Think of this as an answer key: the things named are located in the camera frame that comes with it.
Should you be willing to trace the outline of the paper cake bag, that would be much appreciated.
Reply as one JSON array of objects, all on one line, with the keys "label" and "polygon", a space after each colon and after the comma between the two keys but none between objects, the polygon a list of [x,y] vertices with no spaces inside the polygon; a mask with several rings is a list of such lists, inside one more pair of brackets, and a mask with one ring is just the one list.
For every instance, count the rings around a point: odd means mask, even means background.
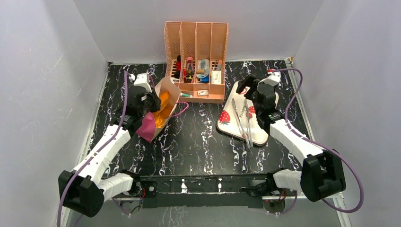
[{"label": "paper cake bag", "polygon": [[156,94],[161,100],[161,108],[145,115],[142,125],[136,130],[136,134],[147,142],[153,141],[167,125],[171,117],[178,116],[174,113],[181,90],[173,83],[170,77],[164,77],[156,85]]}]

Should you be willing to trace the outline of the strawberry print tray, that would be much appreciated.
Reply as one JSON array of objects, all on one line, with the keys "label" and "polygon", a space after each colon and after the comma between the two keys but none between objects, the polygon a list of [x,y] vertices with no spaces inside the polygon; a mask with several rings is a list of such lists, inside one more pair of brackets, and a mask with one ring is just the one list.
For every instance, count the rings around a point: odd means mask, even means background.
[{"label": "strawberry print tray", "polygon": [[233,84],[216,128],[222,133],[251,142],[253,146],[264,146],[269,136],[257,123],[252,101],[245,98],[249,88],[238,94],[235,91],[237,85],[238,82]]}]

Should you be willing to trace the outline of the orange plastic file organizer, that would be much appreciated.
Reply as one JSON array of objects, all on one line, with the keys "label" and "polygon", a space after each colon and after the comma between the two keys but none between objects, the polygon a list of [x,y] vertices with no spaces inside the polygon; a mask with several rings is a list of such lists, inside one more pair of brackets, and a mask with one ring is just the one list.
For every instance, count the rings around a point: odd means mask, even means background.
[{"label": "orange plastic file organizer", "polygon": [[[221,104],[225,100],[226,81],[225,63],[228,44],[228,23],[223,22],[182,22],[167,21],[164,27],[164,42],[167,60],[166,76],[181,90],[193,95],[193,98],[180,97],[180,101],[191,103]],[[180,79],[175,79],[175,63],[181,56]],[[193,57],[194,76],[191,83],[186,83],[185,65],[188,57]],[[208,59],[209,83],[199,83],[196,78],[197,62]],[[221,71],[222,84],[211,84],[213,70]],[[208,96],[198,96],[198,90],[208,90]]]}]

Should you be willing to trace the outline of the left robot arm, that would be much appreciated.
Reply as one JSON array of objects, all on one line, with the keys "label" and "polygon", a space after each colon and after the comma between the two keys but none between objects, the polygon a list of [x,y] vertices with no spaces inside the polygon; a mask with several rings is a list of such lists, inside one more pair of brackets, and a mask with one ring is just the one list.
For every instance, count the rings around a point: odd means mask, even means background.
[{"label": "left robot arm", "polygon": [[134,86],[124,97],[105,133],[93,150],[72,171],[64,170],[58,178],[60,198],[64,207],[87,217],[94,217],[104,202],[121,193],[139,195],[139,175],[122,170],[103,179],[103,174],[120,149],[142,126],[147,114],[160,110],[160,91]]}]

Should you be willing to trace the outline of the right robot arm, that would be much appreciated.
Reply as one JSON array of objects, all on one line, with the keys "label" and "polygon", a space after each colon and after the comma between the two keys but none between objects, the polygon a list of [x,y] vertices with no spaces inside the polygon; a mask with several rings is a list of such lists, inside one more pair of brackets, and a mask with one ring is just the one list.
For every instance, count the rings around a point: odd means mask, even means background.
[{"label": "right robot arm", "polygon": [[346,189],[339,157],[327,149],[307,141],[307,137],[285,121],[276,109],[275,87],[248,76],[237,84],[236,93],[245,88],[245,102],[251,101],[259,127],[278,140],[302,164],[301,171],[279,168],[266,174],[266,182],[250,189],[280,195],[285,189],[302,192],[312,202],[322,200]]}]

